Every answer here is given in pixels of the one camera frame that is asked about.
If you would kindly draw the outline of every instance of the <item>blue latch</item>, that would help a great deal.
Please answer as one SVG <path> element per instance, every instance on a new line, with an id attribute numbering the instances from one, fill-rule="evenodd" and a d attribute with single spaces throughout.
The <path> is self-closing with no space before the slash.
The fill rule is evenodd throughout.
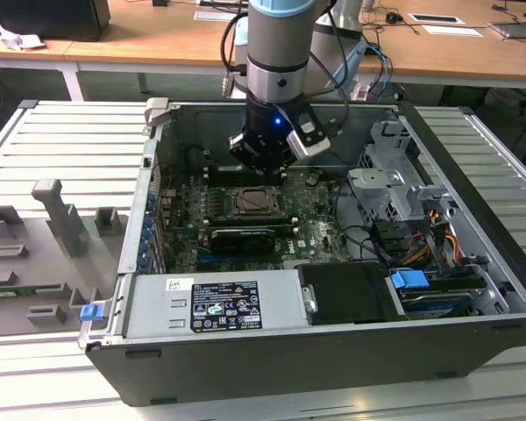
<path id="1" fill-rule="evenodd" d="M 398 288 L 428 288 L 429 280 L 422 270 L 397 270 L 390 276 Z"/>
<path id="2" fill-rule="evenodd" d="M 80 311 L 80 320 L 82 322 L 98 322 L 103 320 L 103 308 L 105 304 L 86 304 Z"/>

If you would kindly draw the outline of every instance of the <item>desk leg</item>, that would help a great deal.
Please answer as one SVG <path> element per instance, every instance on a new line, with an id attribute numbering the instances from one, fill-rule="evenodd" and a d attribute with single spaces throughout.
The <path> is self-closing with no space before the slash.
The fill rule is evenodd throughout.
<path id="1" fill-rule="evenodd" d="M 352 101 L 366 101 L 368 97 L 368 90 L 370 85 L 373 84 L 376 75 L 368 73 L 357 74 L 357 82 L 354 85 L 354 89 L 351 92 Z"/>
<path id="2" fill-rule="evenodd" d="M 78 72 L 76 70 L 61 70 L 64 82 L 67 84 L 68 94 L 72 101 L 86 101 L 87 95 L 78 81 Z"/>
<path id="3" fill-rule="evenodd" d="M 150 92 L 148 90 L 148 84 L 146 83 L 146 74 L 144 73 L 137 73 L 137 76 L 139 77 L 139 88 L 141 94 L 147 94 Z"/>

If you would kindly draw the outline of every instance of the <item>wooden desk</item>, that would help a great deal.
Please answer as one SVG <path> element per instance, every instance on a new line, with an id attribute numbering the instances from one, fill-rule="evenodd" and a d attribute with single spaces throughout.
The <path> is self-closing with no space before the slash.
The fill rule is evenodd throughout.
<path id="1" fill-rule="evenodd" d="M 456 26 L 486 26 L 489 22 L 512 22 L 506 14 L 491 9 L 493 0 L 384 0 L 383 6 L 394 7 L 409 24 L 417 22 L 409 13 L 452 15 L 466 24 Z M 508 2 L 508 9 L 521 20 L 526 4 Z M 386 11 L 362 13 L 360 21 L 382 20 Z M 483 38 L 450 35 L 430 35 L 421 26 L 414 26 L 420 35 L 408 26 L 385 26 L 380 34 L 384 53 L 394 63 L 394 79 L 414 82 L 417 77 L 432 79 L 440 84 L 477 84 L 499 86 L 499 83 L 526 82 L 526 43 L 518 40 L 502 40 L 492 28 L 476 29 Z M 370 42 L 376 42 L 372 30 L 366 29 Z M 366 57 L 359 68 L 360 73 L 378 72 L 378 60 Z"/>
<path id="2" fill-rule="evenodd" d="M 194 0 L 182 0 L 193 3 Z M 408 23 L 409 12 L 455 15 L 466 25 L 486 26 L 509 21 L 491 10 L 493 0 L 383 0 Z M 508 3 L 521 20 L 526 4 Z M 79 71 L 221 75 L 218 46 L 225 22 L 195 21 L 195 6 L 152 7 L 150 1 L 110 0 L 111 21 L 100 42 L 47 40 L 47 49 L 16 53 L 0 44 L 0 67 L 57 69 L 70 96 L 84 99 Z M 360 20 L 384 21 L 386 12 L 364 13 Z M 421 26 L 415 35 L 407 26 L 386 26 L 380 35 L 384 52 L 394 63 L 393 82 L 526 88 L 526 43 L 501 40 L 491 28 L 478 29 L 483 38 L 430 35 Z M 374 33 L 365 34 L 375 42 Z M 367 56 L 358 86 L 368 86 L 380 71 L 377 57 Z"/>

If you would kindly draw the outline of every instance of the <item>aluminum profile table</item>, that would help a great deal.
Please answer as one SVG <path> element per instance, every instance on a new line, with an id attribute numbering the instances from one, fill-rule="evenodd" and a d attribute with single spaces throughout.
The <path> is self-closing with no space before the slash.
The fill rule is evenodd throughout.
<path id="1" fill-rule="evenodd" d="M 139 123 L 133 123 L 133 118 L 125 120 L 126 123 L 121 123 L 121 118 L 101 119 L 98 116 L 137 116 L 142 112 L 143 107 L 142 103 L 74 104 L 41 102 L 34 110 L 46 111 L 42 114 L 51 118 L 48 124 L 56 125 L 53 132 L 45 130 L 43 126 L 46 125 L 45 123 L 33 120 L 36 118 L 35 116 L 39 115 L 39 112 L 18 111 L 0 134 L 0 159 L 9 156 L 4 153 L 8 150 L 6 149 L 8 145 L 49 145 L 52 149 L 55 146 L 62 145 L 82 146 L 82 149 L 86 149 L 90 145 L 112 145 L 110 153 L 98 154 L 96 153 L 98 149 L 96 149 L 95 154 L 72 155 L 74 160 L 72 167 L 60 166 L 58 168 L 72 168 L 73 171 L 81 173 L 80 177 L 91 177 L 92 174 L 97 177 L 93 179 L 84 178 L 84 183 L 74 184 L 74 193 L 68 193 L 69 195 L 82 196 L 83 205 L 91 206 L 86 204 L 84 197 L 91 197 L 92 193 L 104 197 L 131 195 L 132 190 L 123 189 L 123 185 L 119 187 L 120 193 L 118 194 L 114 193 L 117 191 L 116 189 L 109 190 L 110 193 L 113 193 L 112 195 L 104 190 L 105 186 L 109 187 L 112 182 L 132 180 L 133 166 L 115 165 L 114 157 L 132 156 L 130 153 L 118 155 L 117 149 L 119 146 L 135 143 L 139 145 L 140 142 L 143 142 L 146 136 L 141 134 L 142 126 L 139 127 Z M 430 120 L 429 123 L 435 131 L 445 131 L 445 127 L 449 127 L 450 124 L 461 125 L 458 132 L 462 134 L 449 134 L 444 136 L 443 141 L 449 148 L 454 146 L 464 148 L 452 150 L 454 150 L 456 159 L 461 161 L 462 168 L 465 171 L 474 171 L 477 162 L 494 160 L 493 163 L 487 164 L 484 169 L 487 172 L 491 168 L 496 169 L 495 175 L 473 172 L 469 174 L 470 179 L 476 182 L 476 186 L 484 195 L 494 194 L 496 195 L 494 197 L 498 198 L 500 196 L 490 190 L 502 189 L 503 194 L 506 193 L 507 199 L 512 200 L 505 202 L 495 199 L 496 201 L 492 201 L 491 205 L 495 211 L 501 212 L 500 217 L 506 218 L 503 219 L 503 222 L 510 223 L 509 229 L 513 233 L 523 232 L 517 230 L 524 226 L 522 225 L 523 219 L 520 210 L 526 211 L 526 196 L 520 196 L 519 199 L 516 199 L 516 196 L 511 195 L 518 189 L 526 189 L 524 187 L 526 186 L 526 169 L 513 160 L 506 153 L 506 150 L 501 150 L 504 146 L 489 131 L 484 132 L 486 129 L 483 126 L 476 125 L 477 128 L 473 128 L 472 121 L 475 121 L 475 118 L 463 116 L 456 109 L 420 108 L 419 111 Z M 87 120 L 83 117 L 85 115 L 94 117 Z M 448 119 L 449 121 L 438 121 L 441 119 Z M 68 130 L 67 125 L 75 128 L 75 131 L 63 132 L 62 130 Z M 121 125 L 129 125 L 129 127 L 116 129 Z M 100 128 L 106 132 L 103 134 L 101 131 L 97 132 Z M 132 130 L 133 132 L 113 132 L 113 130 Z M 29 140 L 37 138 L 42 139 L 41 143 L 37 143 L 35 140 L 30 142 Z M 19 143 L 20 139 L 25 139 L 26 142 Z M 467 143 L 467 139 L 471 139 L 472 143 Z M 43 155 L 43 150 L 40 149 L 39 154 L 32 156 L 35 158 L 47 156 L 51 159 L 51 164 L 54 162 L 54 156 L 62 156 L 58 153 L 56 155 Z M 101 156 L 104 159 L 103 162 L 109 161 L 111 166 L 105 168 L 104 165 L 98 164 L 97 166 L 77 167 L 74 164 L 75 159 L 82 156 Z M 35 166 L 34 168 L 42 171 L 52 166 Z M 15 168 L 18 167 L 6 167 L 4 173 L 14 175 L 16 171 L 19 171 Z M 100 171 L 101 169 L 123 168 L 128 170 L 129 175 L 127 176 L 131 178 L 122 179 L 116 176 L 117 172 Z M 26 175 L 23 180 L 18 180 L 18 182 L 30 181 L 26 178 L 29 178 L 29 175 Z M 16 185 L 24 185 L 16 184 L 15 181 L 15 179 L 0 179 L 0 182 L 11 182 L 9 184 L 11 188 Z M 98 187 L 93 186 L 96 182 L 104 183 L 104 187 L 99 189 L 101 191 L 97 191 Z M 19 189 L 19 195 L 25 195 L 23 189 L 20 187 L 17 189 Z M 12 191 L 4 191 L 0 196 L 15 196 Z M 91 207 L 85 208 L 85 211 L 91 212 L 92 210 Z M 27 212 L 29 216 L 40 215 L 41 209 L 26 208 L 24 212 Z M 346 421 L 378 418 L 387 421 L 526 419 L 526 347 L 508 350 L 464 379 L 400 383 L 358 389 L 328 390 L 234 401 L 134 409 L 121 403 L 115 390 L 95 370 L 83 351 L 76 345 L 77 336 L 77 332 L 65 332 L 0 338 L 0 419 L 26 420 L 33 417 L 38 417 L 44 421 L 76 420 L 86 417 L 129 421 L 199 421 L 208 419 L 214 421 L 245 421 L 247 419 L 250 421 L 285 419 Z M 202 374 L 192 373 L 191 375 L 199 382 L 203 380 Z M 231 376 L 240 376 L 237 381 L 245 382 L 246 387 L 249 387 L 249 382 L 256 381 L 256 379 L 249 377 L 241 378 L 241 375 L 241 373 L 235 373 L 231 369 Z"/>
<path id="2" fill-rule="evenodd" d="M 417 110 L 526 253 L 526 167 L 473 114 L 456 108 Z M 427 158 L 419 161 L 440 183 Z"/>
<path id="3" fill-rule="evenodd" d="M 62 181 L 80 216 L 114 206 L 129 213 L 144 142 L 145 103 L 41 101 L 18 109 L 0 132 L 0 205 L 44 217 L 31 196 L 38 179 Z"/>

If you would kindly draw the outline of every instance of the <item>psu label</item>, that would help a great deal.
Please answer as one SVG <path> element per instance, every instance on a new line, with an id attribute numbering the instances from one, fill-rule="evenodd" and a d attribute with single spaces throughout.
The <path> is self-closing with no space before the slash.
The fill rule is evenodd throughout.
<path id="1" fill-rule="evenodd" d="M 262 327 L 257 282 L 193 284 L 193 332 L 241 331 Z"/>

